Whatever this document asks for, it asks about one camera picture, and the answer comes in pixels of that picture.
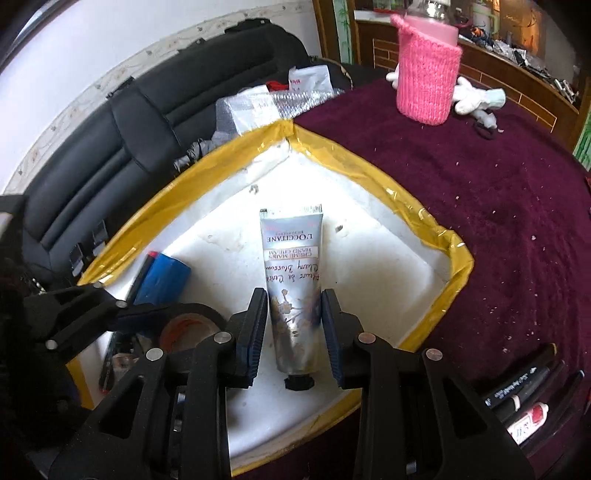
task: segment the black leather seat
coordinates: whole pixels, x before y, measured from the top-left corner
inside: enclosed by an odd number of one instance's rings
[[[309,65],[297,37],[254,19],[125,82],[25,192],[23,258],[30,273],[50,288],[73,283],[72,249],[78,244],[90,254],[91,232],[101,221],[112,236],[172,181],[173,161],[198,139],[212,137],[216,100],[269,80],[287,83],[290,68]],[[334,87],[350,87],[337,66],[329,69]]]

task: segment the silver tube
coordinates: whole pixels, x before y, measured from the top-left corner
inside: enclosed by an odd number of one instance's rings
[[[320,339],[322,205],[260,214],[277,368],[309,374]]]

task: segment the pink knitted sleeve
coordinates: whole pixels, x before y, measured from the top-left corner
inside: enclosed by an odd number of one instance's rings
[[[462,48],[451,46],[390,17],[400,42],[398,110],[413,120],[440,125],[449,116]]]

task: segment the yellow tape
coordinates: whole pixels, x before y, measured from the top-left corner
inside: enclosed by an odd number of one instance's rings
[[[78,387],[82,406],[92,410],[95,407],[95,403],[92,401],[92,397],[90,396],[90,391],[88,390],[88,385],[86,384],[86,378],[84,377],[80,360],[75,358],[74,360],[70,361],[66,367],[68,367],[70,375]]]
[[[287,139],[312,161],[344,175],[362,186],[401,217],[421,241],[444,252],[451,263],[450,279],[441,295],[400,348],[416,351],[441,320],[466,285],[474,260],[462,239],[440,226],[435,218],[394,179],[339,144],[281,120],[249,132],[214,150],[160,191],[139,210],[109,242],[86,270],[80,284],[116,279],[135,257],[185,208],[220,182],[246,167],[270,146]],[[301,443],[329,429],[359,407],[361,396],[352,392],[319,415],[312,426],[302,428],[285,449],[269,454],[232,472],[238,475],[284,455]]]

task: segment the bubble wrap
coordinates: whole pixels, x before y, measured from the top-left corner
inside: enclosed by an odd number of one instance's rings
[[[343,93],[290,92],[238,94],[216,102],[216,129],[233,137],[279,119],[291,119]]]

